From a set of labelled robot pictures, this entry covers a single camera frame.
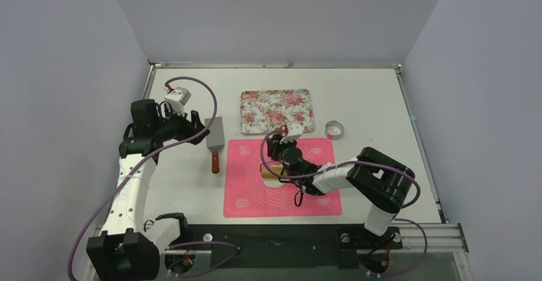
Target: table surface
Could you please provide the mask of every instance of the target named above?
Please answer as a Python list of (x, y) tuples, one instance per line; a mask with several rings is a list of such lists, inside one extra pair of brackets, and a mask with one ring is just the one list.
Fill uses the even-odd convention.
[[(437, 204), (423, 164), (405, 101), (392, 69), (296, 69), (296, 68), (210, 68), (158, 69), (149, 98), (161, 102), (166, 80), (190, 76), (207, 83), (218, 99), (217, 116), (222, 116), (226, 145), (220, 153), (221, 171), (211, 173), (211, 152), (202, 142), (184, 144), (160, 154), (152, 177), (144, 217), (182, 212), (190, 224), (350, 224), (363, 223), (371, 203), (356, 189), (341, 190), (343, 214), (339, 216), (296, 216), (225, 218), (224, 182), (230, 139), (260, 139), (240, 131), (240, 94), (247, 90), (310, 90), (316, 128), (302, 137), (324, 137), (325, 123), (337, 120), (345, 131), (333, 143), (337, 161), (358, 155), (371, 146), (409, 166), (421, 186), (420, 199), (399, 212), (399, 217), (421, 223), (440, 223)], [(207, 90), (191, 81), (172, 83), (192, 93), (185, 110), (197, 110), (201, 119), (212, 115), (213, 103)], [(406, 201), (415, 194), (412, 187)]]

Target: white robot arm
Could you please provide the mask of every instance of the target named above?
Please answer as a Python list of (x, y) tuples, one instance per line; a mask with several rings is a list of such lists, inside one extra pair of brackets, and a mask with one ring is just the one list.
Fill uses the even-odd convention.
[(172, 241), (188, 238), (188, 225), (182, 213), (158, 216), (148, 232), (142, 231), (142, 227), (150, 179), (159, 160), (158, 154), (148, 156), (162, 148), (165, 141), (192, 137), (190, 143), (199, 144), (209, 134), (209, 130), (202, 133), (205, 126), (196, 111), (190, 113), (190, 120), (184, 113), (189, 98), (186, 89), (169, 90), (165, 116), (154, 100), (132, 103), (133, 123), (127, 127), (119, 146), (117, 187), (125, 185), (114, 196), (100, 235), (89, 238), (86, 246), (101, 280), (153, 280), (159, 271), (160, 254)]
[[(374, 235), (384, 235), (399, 210), (411, 205), (419, 197), (420, 190), (414, 180), (414, 172), (374, 148), (364, 148), (349, 161), (322, 166), (303, 159), (303, 153), (296, 147), (297, 139), (302, 135), (302, 129), (296, 122), (288, 123), (283, 132), (268, 138), (270, 134), (265, 138), (267, 156), (281, 162), (287, 175), (275, 173), (264, 162), (269, 172), (279, 179), (288, 179), (303, 193), (310, 195), (324, 195), (341, 188), (356, 188), (373, 203), (364, 227)], [(383, 172), (378, 177), (376, 174), (380, 170)], [(403, 205), (412, 185), (416, 187), (417, 194), (412, 201)]]

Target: purple cable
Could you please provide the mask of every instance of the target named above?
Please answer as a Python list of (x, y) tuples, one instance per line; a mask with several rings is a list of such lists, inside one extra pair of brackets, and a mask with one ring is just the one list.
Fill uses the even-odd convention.
[(115, 198), (115, 195), (118, 194), (118, 192), (120, 192), (122, 190), (122, 188), (126, 185), (126, 183), (128, 183), (128, 181), (134, 175), (134, 173), (136, 173), (136, 171), (143, 165), (144, 162), (146, 162), (147, 160), (149, 160), (153, 156), (159, 154), (163, 150), (166, 150), (166, 149), (169, 149), (171, 147), (175, 147), (175, 146), (178, 146), (180, 144), (184, 144), (186, 142), (190, 142), (190, 141), (192, 141), (194, 139), (197, 139), (198, 137), (203, 135), (207, 130), (209, 130), (209, 127), (213, 124), (213, 121), (215, 121), (215, 117), (217, 115), (218, 103), (217, 103), (217, 97), (215, 96), (215, 93), (213, 92), (213, 90), (207, 84), (205, 84), (204, 82), (202, 82), (202, 81), (200, 81), (198, 79), (192, 78), (192, 77), (175, 77), (173, 79), (168, 80), (166, 82), (165, 86), (167, 86), (172, 81), (176, 81), (176, 80), (194, 81), (194, 82), (200, 83), (205, 88), (207, 88), (207, 90), (209, 91), (209, 93), (213, 97), (213, 103), (214, 103), (214, 111), (213, 111), (213, 116), (211, 117), (211, 120), (203, 128), (203, 130), (201, 130), (199, 133), (195, 134), (194, 136), (189, 137), (189, 138), (184, 139), (184, 140), (180, 140), (178, 142), (174, 142), (173, 144), (169, 144), (169, 145), (164, 146), (162, 148), (158, 148), (155, 151), (151, 152), (146, 157), (144, 157), (141, 161), (139, 161), (139, 163), (137, 163), (137, 165), (134, 166), (134, 168), (130, 171), (130, 173), (126, 176), (126, 178), (115, 189), (113, 194), (111, 194), (109, 196), (109, 198), (107, 198), (107, 200), (105, 200), (104, 203), (102, 205), (100, 205), (100, 207), (92, 214), (92, 216), (90, 216), (89, 220), (83, 225), (83, 228), (81, 229), (81, 232), (77, 235), (77, 238), (75, 239), (75, 243), (74, 243), (74, 245), (72, 247), (72, 251), (70, 251), (70, 257), (68, 258), (68, 278), (71, 281), (78, 281), (75, 278), (74, 273), (72, 271), (72, 265), (74, 264), (74, 257), (75, 257), (75, 252), (77, 251), (77, 246), (79, 246), (79, 243), (81, 242), (81, 239), (82, 239), (84, 233), (87, 231), (88, 227), (90, 227), (90, 224), (92, 224), (92, 221), (98, 216), (98, 214), (100, 214), (100, 212)]
[[(224, 260), (220, 261), (215, 266), (207, 268), (206, 270), (200, 271), (199, 273), (195, 273), (193, 275), (178, 275), (179, 278), (193, 278), (193, 277), (198, 277), (198, 276), (204, 275), (204, 274), (206, 274), (206, 273), (208, 273), (208, 272), (210, 272), (212, 270), (215, 270), (219, 266), (226, 264), (227, 262), (232, 260), (236, 255), (239, 254), (239, 247), (238, 246), (235, 246), (234, 244), (231, 244), (231, 243), (226, 243), (225, 241), (190, 241), (188, 243), (181, 243), (181, 244), (170, 246), (169, 249), (176, 249), (176, 248), (188, 247), (188, 246), (194, 246), (194, 245), (222, 245), (222, 246), (231, 247), (235, 251), (233, 252), (233, 254), (231, 254), (231, 256), (229, 256), (229, 257), (225, 258)], [(173, 271), (173, 268), (177, 264), (181, 263), (182, 261), (184, 261), (184, 260), (180, 259), (180, 260), (177, 260), (177, 261), (171, 263), (171, 265), (169, 265), (168, 269)]]
[[(412, 265), (411, 267), (409, 267), (409, 268), (407, 268), (405, 270), (395, 271), (393, 273), (381, 273), (380, 274), (381, 277), (398, 276), (398, 275), (402, 275), (404, 273), (408, 273), (409, 271), (412, 271), (412, 270), (414, 270), (414, 268), (418, 267), (418, 265), (420, 265), (423, 262), (423, 260), (425, 260), (425, 256), (427, 255), (427, 247), (428, 247), (427, 234), (425, 233), (422, 226), (419, 225), (417, 222), (413, 222), (412, 220), (406, 219), (406, 218), (395, 218), (394, 220), (399, 221), (399, 222), (410, 222), (411, 224), (418, 227), (418, 229), (420, 229), (420, 231), (422, 231), (422, 234), (424, 236), (424, 252), (423, 252), (422, 256), (420, 257), (420, 259), (416, 263), (414, 263), (414, 265)], [(363, 267), (367, 272), (369, 272), (373, 276), (378, 276), (379, 275), (377, 273), (373, 273), (372, 271), (369, 271), (365, 266), (363, 266), (363, 263), (361, 263), (361, 267)]]
[[(261, 141), (261, 146), (259, 148), (259, 155), (260, 155), (260, 158), (261, 158), (261, 162), (262, 162), (263, 166), (267, 169), (267, 171), (269, 171), (272, 175), (277, 176), (277, 178), (282, 178), (282, 179), (302, 179), (302, 178), (317, 176), (319, 174), (324, 173), (324, 171), (317, 171), (317, 172), (314, 172), (312, 174), (303, 174), (303, 175), (300, 175), (300, 176), (285, 176), (285, 175), (278, 174), (278, 173), (274, 172), (271, 169), (271, 167), (269, 167), (269, 165), (267, 165), (267, 163), (265, 162), (265, 157), (263, 155), (263, 147), (265, 146), (266, 140), (271, 135), (273, 135), (273, 134), (275, 134), (277, 132), (283, 132), (283, 131), (282, 130), (275, 130), (273, 132), (267, 133), (265, 135), (265, 137), (263, 138), (263, 140)], [(414, 198), (409, 203), (403, 205), (402, 208), (403, 209), (407, 208), (407, 207), (413, 205), (416, 201), (418, 201), (418, 199), (420, 197), (420, 194), (421, 194), (420, 184), (418, 184), (418, 182), (416, 182), (416, 180), (413, 177), (409, 176), (407, 173), (402, 172), (399, 169), (395, 169), (393, 167), (386, 166), (386, 165), (371, 163), (371, 162), (364, 162), (364, 161), (346, 161), (346, 162), (335, 165), (335, 168), (339, 168), (339, 167), (342, 167), (342, 166), (345, 166), (345, 165), (350, 165), (350, 164), (364, 165), (364, 166), (370, 166), (370, 167), (378, 167), (378, 168), (383, 169), (383, 170), (392, 171), (392, 172), (395, 172), (396, 174), (400, 174), (401, 176), (403, 176), (407, 180), (409, 180), (416, 187), (416, 195), (414, 196)]]

